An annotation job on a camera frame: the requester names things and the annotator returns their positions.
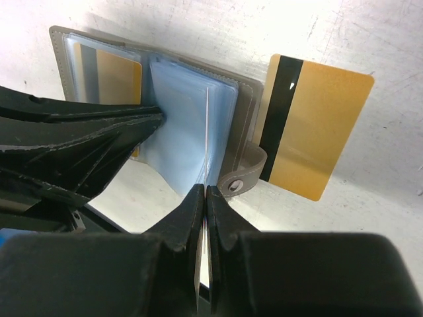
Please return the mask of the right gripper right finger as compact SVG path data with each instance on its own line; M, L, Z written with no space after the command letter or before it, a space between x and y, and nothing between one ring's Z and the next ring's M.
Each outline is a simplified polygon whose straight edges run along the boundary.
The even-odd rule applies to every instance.
M217 316L421 316L401 255L384 236L262 232L207 188L210 304Z

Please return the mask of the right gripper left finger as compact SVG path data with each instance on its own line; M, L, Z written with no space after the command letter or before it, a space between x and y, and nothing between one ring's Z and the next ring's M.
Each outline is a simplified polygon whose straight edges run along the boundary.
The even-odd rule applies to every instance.
M193 316L204 186L143 234L21 234L1 247L2 316Z

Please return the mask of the grey card holder wallet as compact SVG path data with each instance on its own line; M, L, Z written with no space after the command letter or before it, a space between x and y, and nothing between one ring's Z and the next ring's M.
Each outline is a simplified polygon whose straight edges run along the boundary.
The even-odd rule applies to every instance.
M266 162L266 152L252 142L252 127L262 96L262 84L169 50L100 38L86 32L52 26L49 30L65 99L76 101L73 48L80 43L141 63L142 106L157 106L163 125L134 152L178 194L203 184L206 88L210 88L208 186L225 197L253 188Z

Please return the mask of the gold card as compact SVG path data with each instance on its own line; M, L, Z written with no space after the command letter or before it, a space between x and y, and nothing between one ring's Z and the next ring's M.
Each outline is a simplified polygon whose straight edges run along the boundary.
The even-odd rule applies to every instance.
M134 57L74 43L73 79L78 102L141 103L142 66Z
M207 195L207 182L208 182L208 148L209 148L209 113L210 113L210 88L206 88L206 121L205 121L205 155L204 155L204 197ZM202 261L200 264L200 284L209 289L210 275L208 263L208 224L206 215L204 215L202 223Z
M374 85L371 75L274 54L253 141L260 179L320 200Z

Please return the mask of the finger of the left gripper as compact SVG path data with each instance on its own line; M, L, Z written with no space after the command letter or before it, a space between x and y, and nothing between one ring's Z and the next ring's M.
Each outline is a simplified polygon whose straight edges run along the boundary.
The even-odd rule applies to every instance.
M164 121L156 106L100 105L1 89L1 199L84 205Z

